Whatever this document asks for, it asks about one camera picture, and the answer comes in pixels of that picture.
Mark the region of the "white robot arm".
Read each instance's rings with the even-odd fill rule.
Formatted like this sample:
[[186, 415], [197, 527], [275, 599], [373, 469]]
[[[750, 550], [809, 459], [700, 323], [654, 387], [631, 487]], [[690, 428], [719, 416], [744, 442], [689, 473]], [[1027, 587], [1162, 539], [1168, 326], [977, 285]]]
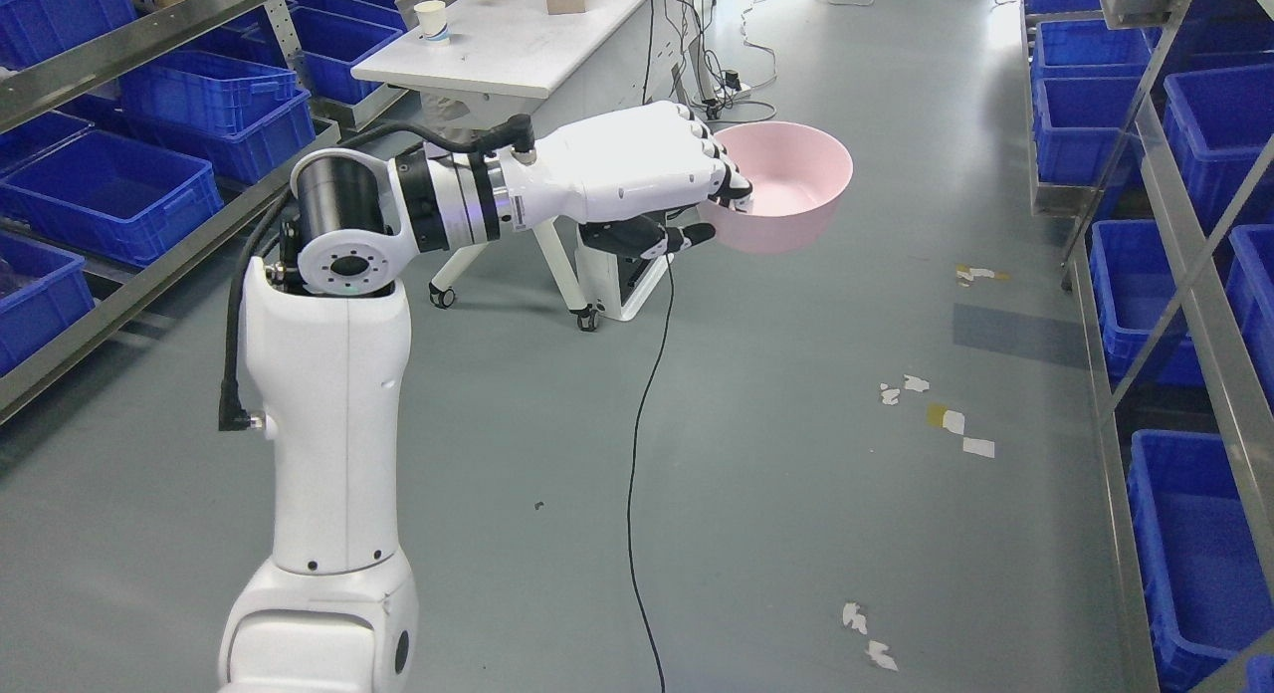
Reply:
[[223, 692], [400, 692], [419, 603], [399, 541], [399, 397], [412, 346], [400, 274], [431, 250], [498, 238], [507, 172], [535, 152], [527, 115], [450, 141], [442, 159], [378, 159], [364, 141], [306, 154], [238, 259], [222, 431], [274, 445], [273, 550], [232, 606]]

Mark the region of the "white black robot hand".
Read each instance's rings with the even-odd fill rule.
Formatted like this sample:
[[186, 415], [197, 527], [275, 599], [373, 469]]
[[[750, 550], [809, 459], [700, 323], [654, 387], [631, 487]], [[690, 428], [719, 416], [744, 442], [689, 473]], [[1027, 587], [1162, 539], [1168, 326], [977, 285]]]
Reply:
[[498, 152], [515, 220], [577, 222], [589, 248], [662, 259], [713, 239], [711, 224], [662, 225], [655, 213], [716, 203], [750, 213], [752, 183], [703, 121], [656, 102], [555, 127], [533, 154]]

